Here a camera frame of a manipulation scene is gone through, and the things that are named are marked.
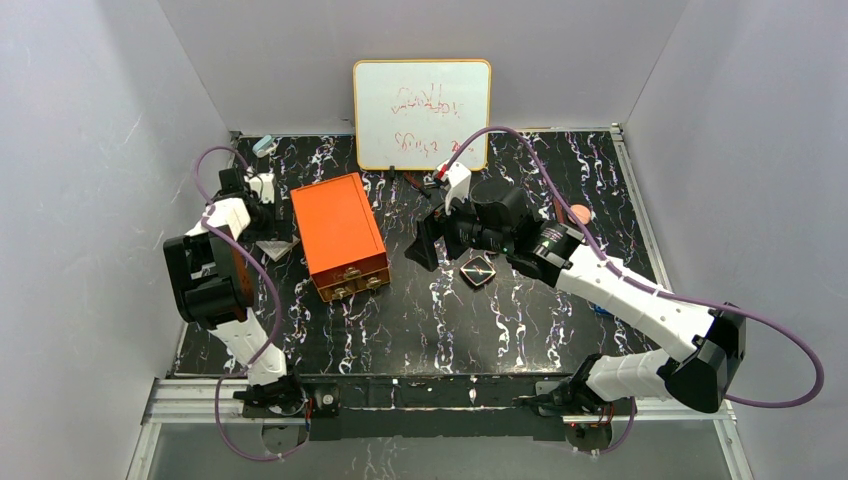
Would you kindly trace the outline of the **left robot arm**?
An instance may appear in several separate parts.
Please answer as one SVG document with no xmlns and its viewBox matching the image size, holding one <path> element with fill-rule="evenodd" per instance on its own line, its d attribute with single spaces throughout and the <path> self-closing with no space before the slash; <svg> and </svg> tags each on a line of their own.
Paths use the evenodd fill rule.
<svg viewBox="0 0 848 480">
<path fill-rule="evenodd" d="M 273 227 L 274 176 L 231 167 L 220 171 L 219 180 L 195 226 L 163 244 L 176 308 L 186 323 L 219 339 L 244 368 L 248 386 L 235 398 L 256 407 L 299 403 L 301 382 L 256 316 L 247 268 L 253 258 L 238 244 Z"/>
</svg>

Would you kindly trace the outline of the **orange drawer organizer box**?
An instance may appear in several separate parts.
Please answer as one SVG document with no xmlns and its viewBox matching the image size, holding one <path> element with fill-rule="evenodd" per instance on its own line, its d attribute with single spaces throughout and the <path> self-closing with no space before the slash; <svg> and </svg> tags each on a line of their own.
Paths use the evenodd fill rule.
<svg viewBox="0 0 848 480">
<path fill-rule="evenodd" d="M 323 301 L 390 283 L 388 253 L 360 174 L 296 188 L 291 200 L 309 275 Z"/>
</svg>

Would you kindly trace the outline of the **white eyeshadow palette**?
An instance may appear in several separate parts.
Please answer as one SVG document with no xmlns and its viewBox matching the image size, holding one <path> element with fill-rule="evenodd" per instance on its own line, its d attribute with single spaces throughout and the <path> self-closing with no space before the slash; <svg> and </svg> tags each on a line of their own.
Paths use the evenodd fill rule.
<svg viewBox="0 0 848 480">
<path fill-rule="evenodd" d="M 263 240 L 256 241 L 255 245 L 266 254 L 272 261 L 276 262 L 288 254 L 295 246 L 300 243 L 298 237 L 293 237 L 290 241 L 284 240 Z"/>
</svg>

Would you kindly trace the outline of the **black square compact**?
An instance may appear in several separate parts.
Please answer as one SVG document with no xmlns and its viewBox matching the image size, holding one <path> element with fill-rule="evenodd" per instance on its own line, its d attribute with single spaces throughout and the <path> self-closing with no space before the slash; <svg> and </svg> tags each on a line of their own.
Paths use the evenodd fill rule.
<svg viewBox="0 0 848 480">
<path fill-rule="evenodd" d="M 459 269 L 465 283 L 472 289 L 480 289 L 496 276 L 495 267 L 484 257 L 474 256 Z"/>
</svg>

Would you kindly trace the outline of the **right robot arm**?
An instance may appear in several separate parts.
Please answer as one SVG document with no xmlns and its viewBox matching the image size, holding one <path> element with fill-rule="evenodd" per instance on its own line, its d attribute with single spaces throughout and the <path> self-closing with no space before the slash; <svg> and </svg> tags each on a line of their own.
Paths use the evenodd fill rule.
<svg viewBox="0 0 848 480">
<path fill-rule="evenodd" d="M 471 183 L 465 166 L 449 162 L 433 172 L 445 188 L 440 205 L 416 223 L 406 258 L 429 271 L 439 264 L 435 244 L 455 260 L 469 249 L 501 254 L 521 275 L 601 307 L 657 344 L 641 354 L 588 356 L 578 370 L 546 393 L 518 397 L 540 412 L 594 412 L 625 397 L 674 399 L 715 413 L 723 404 L 745 350 L 744 316 L 672 300 L 615 257 L 599 259 L 573 224 L 544 220 L 526 194 L 507 182 Z"/>
</svg>

